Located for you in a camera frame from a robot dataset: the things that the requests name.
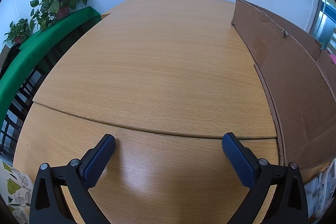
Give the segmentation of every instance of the blue gripper pad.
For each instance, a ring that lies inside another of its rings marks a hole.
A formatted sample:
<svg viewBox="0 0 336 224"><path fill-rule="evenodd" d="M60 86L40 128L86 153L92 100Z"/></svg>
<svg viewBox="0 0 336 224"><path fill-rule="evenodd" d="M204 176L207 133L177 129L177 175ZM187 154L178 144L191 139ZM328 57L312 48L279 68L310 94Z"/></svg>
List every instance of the blue gripper pad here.
<svg viewBox="0 0 336 224"><path fill-rule="evenodd" d="M95 148L86 152L79 168L85 189L92 188L97 184L115 148L115 138L110 134L105 134Z"/></svg>
<svg viewBox="0 0 336 224"><path fill-rule="evenodd" d="M237 173L240 182L243 186L249 187L251 190L256 183L256 167L252 166L244 154L246 148L231 132L226 133L223 136L222 147L225 155L230 160L232 167Z"/></svg>

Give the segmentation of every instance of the large potted plant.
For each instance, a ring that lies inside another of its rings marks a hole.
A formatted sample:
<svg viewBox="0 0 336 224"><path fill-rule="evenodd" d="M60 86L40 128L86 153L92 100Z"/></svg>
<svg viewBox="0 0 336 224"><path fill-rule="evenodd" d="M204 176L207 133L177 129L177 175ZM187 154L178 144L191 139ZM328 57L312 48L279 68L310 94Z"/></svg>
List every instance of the large potted plant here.
<svg viewBox="0 0 336 224"><path fill-rule="evenodd" d="M13 22L9 25L10 31L6 32L4 35L8 35L7 39L4 42L10 41L12 44L22 44L33 34L33 29L35 27L34 20L30 21L28 25L27 19L21 18L18 23L13 24Z"/></svg>
<svg viewBox="0 0 336 224"><path fill-rule="evenodd" d="M56 21L62 20L70 13L71 9L76 9L77 3L82 1L85 5L87 0L33 0L30 2L31 16L37 20L40 30L43 32L49 25L55 24Z"/></svg>

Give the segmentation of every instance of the silver screw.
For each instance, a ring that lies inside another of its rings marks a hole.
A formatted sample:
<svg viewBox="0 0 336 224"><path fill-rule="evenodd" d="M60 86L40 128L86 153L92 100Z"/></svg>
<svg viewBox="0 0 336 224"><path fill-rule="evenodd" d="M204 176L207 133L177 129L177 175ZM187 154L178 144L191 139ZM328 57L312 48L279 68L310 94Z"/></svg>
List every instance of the silver screw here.
<svg viewBox="0 0 336 224"><path fill-rule="evenodd" d="M295 162L291 162L290 164L291 168L296 169L297 168L297 164Z"/></svg>
<svg viewBox="0 0 336 224"><path fill-rule="evenodd" d="M48 167L47 164L41 164L41 166L40 166L41 170L45 170L47 167Z"/></svg>
<svg viewBox="0 0 336 224"><path fill-rule="evenodd" d="M78 163L79 163L78 159L73 159L72 161L70 161L71 166L76 166Z"/></svg>
<svg viewBox="0 0 336 224"><path fill-rule="evenodd" d="M259 163L260 163L261 165L267 165L267 164L268 164L268 161L267 161L266 159L260 159L260 160L259 160Z"/></svg>

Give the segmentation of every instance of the green fabric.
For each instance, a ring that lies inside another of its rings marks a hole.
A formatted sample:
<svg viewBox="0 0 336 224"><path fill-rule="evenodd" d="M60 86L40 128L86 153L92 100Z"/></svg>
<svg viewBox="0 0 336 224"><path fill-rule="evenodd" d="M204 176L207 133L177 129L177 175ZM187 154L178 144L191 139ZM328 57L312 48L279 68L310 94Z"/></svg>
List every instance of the green fabric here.
<svg viewBox="0 0 336 224"><path fill-rule="evenodd" d="M7 110L15 94L38 62L62 38L96 16L100 18L100 14L93 8L83 8L71 13L68 17L57 22L54 26L50 26L44 32L37 31L20 46L20 53L15 57L0 79L1 124L5 119Z"/></svg>

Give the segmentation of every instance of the wood grain surface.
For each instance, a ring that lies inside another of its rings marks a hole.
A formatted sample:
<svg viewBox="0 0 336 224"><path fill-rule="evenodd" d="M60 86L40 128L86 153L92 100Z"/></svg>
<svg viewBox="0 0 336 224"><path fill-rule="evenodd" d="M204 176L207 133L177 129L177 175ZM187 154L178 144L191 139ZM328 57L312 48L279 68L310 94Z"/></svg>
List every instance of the wood grain surface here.
<svg viewBox="0 0 336 224"><path fill-rule="evenodd" d="M14 167L34 181L43 162L65 165L110 133L117 148L89 190L111 223L226 223L248 189L238 180L221 141L137 132L33 104L17 144ZM276 140L242 141L257 157L278 164ZM270 203L270 190L256 223ZM66 199L78 223L82 223Z"/></svg>
<svg viewBox="0 0 336 224"><path fill-rule="evenodd" d="M34 101L130 129L275 138L252 57L223 0L127 0L56 64Z"/></svg>

